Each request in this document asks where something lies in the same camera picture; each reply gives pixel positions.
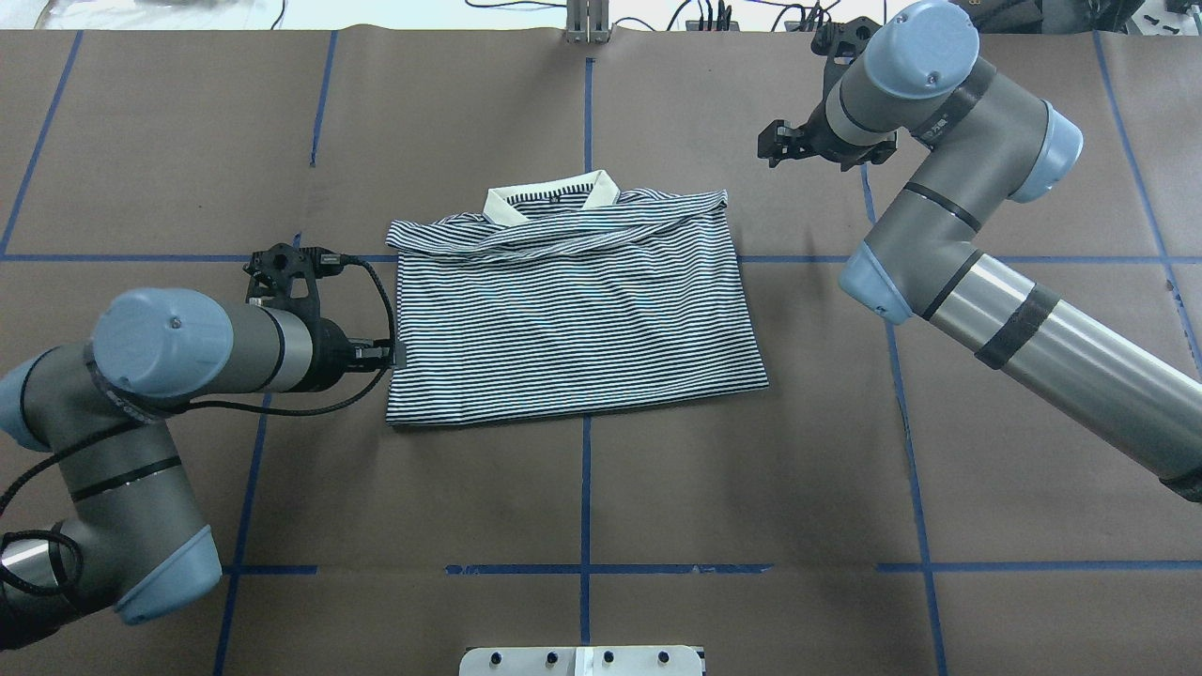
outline folded shirt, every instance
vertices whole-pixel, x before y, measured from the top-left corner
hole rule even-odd
[[[393,221],[389,425],[462,425],[766,387],[726,192],[619,191],[595,171]]]

